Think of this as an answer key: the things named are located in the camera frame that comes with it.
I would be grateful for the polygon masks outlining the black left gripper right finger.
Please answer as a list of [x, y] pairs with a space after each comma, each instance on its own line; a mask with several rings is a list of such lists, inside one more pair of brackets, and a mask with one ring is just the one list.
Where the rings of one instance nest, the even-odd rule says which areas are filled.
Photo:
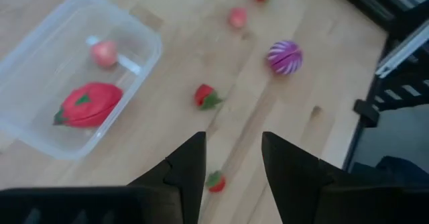
[[270, 131], [262, 133], [261, 151], [283, 224], [315, 224], [322, 189], [352, 182], [349, 173]]

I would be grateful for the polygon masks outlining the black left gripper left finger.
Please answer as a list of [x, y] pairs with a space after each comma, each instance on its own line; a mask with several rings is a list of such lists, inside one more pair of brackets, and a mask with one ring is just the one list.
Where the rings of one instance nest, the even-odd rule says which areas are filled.
[[199, 131], [129, 184], [141, 189], [143, 224], [198, 224], [206, 176], [206, 133]]

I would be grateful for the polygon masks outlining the small red toy strawberry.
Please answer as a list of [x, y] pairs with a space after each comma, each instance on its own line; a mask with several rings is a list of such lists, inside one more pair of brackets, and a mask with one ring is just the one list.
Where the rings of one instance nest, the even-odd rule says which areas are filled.
[[220, 170], [214, 171], [208, 175], [206, 187], [209, 192], [221, 192], [226, 185], [226, 178]]

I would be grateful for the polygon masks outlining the large red toy fruit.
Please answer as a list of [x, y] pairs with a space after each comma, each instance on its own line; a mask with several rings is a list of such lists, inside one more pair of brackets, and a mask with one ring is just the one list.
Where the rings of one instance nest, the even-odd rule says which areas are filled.
[[115, 85], [89, 82], [74, 89], [54, 115], [54, 125], [98, 127], [121, 100], [123, 91]]

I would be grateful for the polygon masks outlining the small pink toy peach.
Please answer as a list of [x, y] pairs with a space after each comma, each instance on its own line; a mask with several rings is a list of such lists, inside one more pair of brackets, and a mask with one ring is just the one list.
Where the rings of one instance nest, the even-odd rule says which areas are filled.
[[102, 67], [110, 67], [117, 63], [118, 53], [116, 43], [101, 41], [90, 47], [92, 60]]

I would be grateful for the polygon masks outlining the small pink toy fruit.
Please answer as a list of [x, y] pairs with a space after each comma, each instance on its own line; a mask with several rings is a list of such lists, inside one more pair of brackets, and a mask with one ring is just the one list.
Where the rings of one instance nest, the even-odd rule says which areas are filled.
[[229, 24], [235, 28], [242, 28], [247, 23], [247, 11], [242, 7], [231, 8], [229, 12]]

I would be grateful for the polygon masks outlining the clear plastic tupperware container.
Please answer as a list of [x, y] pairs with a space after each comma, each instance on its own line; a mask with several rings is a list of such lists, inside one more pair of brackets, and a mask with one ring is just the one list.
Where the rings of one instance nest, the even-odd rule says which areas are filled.
[[[117, 46], [117, 63], [96, 64], [90, 47]], [[162, 55], [160, 36], [107, 0], [65, 0], [0, 62], [0, 133], [57, 159], [87, 155], [107, 133]], [[98, 127], [53, 124], [61, 103], [89, 82], [123, 96]]]

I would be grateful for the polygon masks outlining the purple white striped ball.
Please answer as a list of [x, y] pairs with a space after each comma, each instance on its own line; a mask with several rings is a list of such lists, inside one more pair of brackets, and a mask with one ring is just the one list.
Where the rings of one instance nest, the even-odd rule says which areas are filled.
[[266, 59], [276, 74], [291, 74], [303, 65], [303, 52], [297, 43], [282, 40], [269, 49]]

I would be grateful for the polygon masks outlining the white strip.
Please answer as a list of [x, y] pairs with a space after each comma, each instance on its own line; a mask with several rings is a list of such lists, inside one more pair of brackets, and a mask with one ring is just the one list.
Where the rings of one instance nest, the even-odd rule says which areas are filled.
[[402, 43], [394, 48], [380, 63], [375, 75], [385, 78], [395, 70], [406, 58], [429, 40], [429, 20], [410, 34]]

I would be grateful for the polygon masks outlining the black aluminium table frame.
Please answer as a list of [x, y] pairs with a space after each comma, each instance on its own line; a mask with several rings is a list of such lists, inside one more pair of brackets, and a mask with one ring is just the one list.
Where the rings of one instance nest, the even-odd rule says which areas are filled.
[[[413, 7], [400, 0], [347, 0], [387, 32], [380, 61], [429, 20], [429, 0]], [[374, 75], [365, 99], [357, 99], [353, 111], [359, 122], [348, 149], [343, 170], [349, 170], [365, 128], [377, 127], [382, 111], [429, 104], [429, 40], [385, 78]]]

